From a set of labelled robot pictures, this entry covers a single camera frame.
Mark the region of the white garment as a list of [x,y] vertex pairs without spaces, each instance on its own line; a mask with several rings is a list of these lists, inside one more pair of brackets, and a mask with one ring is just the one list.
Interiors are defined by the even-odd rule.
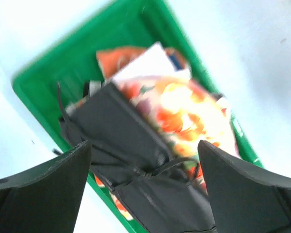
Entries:
[[134,78],[163,76],[177,77],[185,80],[193,77],[189,64],[187,68],[176,71],[162,44],[156,42],[110,79],[119,83]]

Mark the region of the green plastic tray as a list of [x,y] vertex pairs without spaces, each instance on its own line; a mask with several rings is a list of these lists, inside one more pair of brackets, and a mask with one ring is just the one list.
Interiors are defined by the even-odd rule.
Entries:
[[81,98],[88,80],[102,80],[95,54],[131,45],[161,42],[178,50],[189,62],[193,77],[208,91],[219,93],[191,43],[164,0],[116,0],[22,69],[13,90],[60,149],[70,146],[61,135],[57,88],[64,103]]

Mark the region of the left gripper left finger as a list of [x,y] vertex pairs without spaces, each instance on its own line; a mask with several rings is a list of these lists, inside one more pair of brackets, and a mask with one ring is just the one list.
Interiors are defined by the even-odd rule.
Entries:
[[74,231],[91,163],[91,145],[0,179],[0,233]]

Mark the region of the orange floral cloth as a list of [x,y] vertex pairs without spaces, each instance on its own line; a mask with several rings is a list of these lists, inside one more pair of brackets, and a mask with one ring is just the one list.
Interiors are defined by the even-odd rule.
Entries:
[[171,76],[145,76],[114,84],[176,155],[198,159],[197,145],[206,140],[240,157],[230,125],[230,106],[223,95],[211,95],[193,80]]

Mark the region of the black fabric pouch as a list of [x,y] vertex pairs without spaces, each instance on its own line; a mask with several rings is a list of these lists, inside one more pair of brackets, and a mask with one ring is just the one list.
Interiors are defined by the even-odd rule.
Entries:
[[72,114],[60,108],[71,145],[92,145],[91,171],[149,233],[217,231],[206,192],[177,156],[113,84],[104,85]]

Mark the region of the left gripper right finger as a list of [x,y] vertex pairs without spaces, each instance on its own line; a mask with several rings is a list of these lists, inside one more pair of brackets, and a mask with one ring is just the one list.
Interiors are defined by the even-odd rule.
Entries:
[[291,178],[204,140],[198,155],[218,232],[291,233]]

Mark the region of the orange bunny print towel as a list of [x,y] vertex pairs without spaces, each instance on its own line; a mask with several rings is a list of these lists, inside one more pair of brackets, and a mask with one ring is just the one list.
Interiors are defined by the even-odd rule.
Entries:
[[128,63],[139,57],[146,48],[122,46],[115,49],[99,50],[96,59],[103,78],[109,79]]

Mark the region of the dark blue garment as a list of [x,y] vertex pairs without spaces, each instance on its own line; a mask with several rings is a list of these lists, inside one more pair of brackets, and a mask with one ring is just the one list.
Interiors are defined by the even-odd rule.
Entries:
[[175,66],[175,70],[182,70],[188,67],[188,62],[182,56],[182,54],[172,47],[165,48],[165,52],[168,55],[169,59]]

